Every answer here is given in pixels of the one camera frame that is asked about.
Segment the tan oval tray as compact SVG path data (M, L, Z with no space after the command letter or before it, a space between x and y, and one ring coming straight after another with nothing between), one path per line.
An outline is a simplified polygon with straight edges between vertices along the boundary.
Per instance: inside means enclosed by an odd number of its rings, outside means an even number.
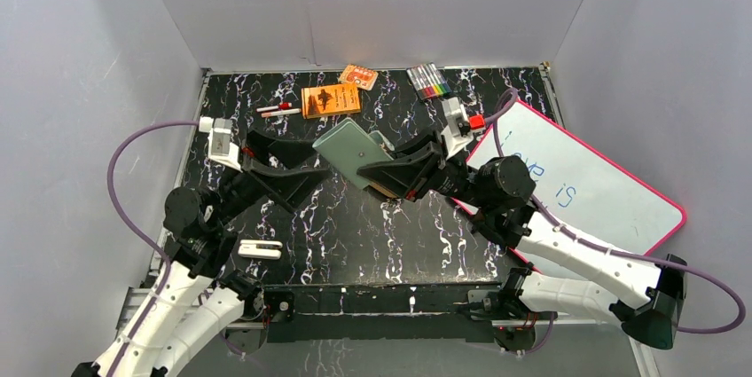
M389 200L395 198L395 195L392 192L380 185L368 185L366 187L366 191L374 198L381 200Z

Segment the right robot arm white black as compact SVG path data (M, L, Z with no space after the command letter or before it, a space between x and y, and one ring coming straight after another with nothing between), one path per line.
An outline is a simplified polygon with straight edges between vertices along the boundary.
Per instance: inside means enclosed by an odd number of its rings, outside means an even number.
M400 146L393 156L356 172L404 200L435 191L464 202L476 208L473 229L486 240L577 274L562 279L512 271L498 294L506 316L564 312L619 326L658 350L673 348L686 297L682 258L633 255L559 221L535 202L537 185L517 155L495 157L474 169L450 156L443 136L435 133Z

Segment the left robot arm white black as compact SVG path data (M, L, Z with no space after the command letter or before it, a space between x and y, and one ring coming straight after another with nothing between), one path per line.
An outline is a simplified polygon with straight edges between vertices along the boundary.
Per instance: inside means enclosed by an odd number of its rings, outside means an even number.
M174 376L232 321L254 320L265 306L261 284L241 271L222 277L238 242L227 226L267 198L295 211L330 175L304 169L315 149L307 140L208 130L212 161L224 167L215 189L178 186L165 199L164 228L176 241L164 251L155 284L129 323L75 376Z

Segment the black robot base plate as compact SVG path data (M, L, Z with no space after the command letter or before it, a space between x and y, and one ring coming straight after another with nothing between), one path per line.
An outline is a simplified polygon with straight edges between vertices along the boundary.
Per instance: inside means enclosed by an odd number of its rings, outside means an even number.
M533 312L502 284L270 285L261 305L223 330L237 350L323 340L460 340L528 350L554 312Z

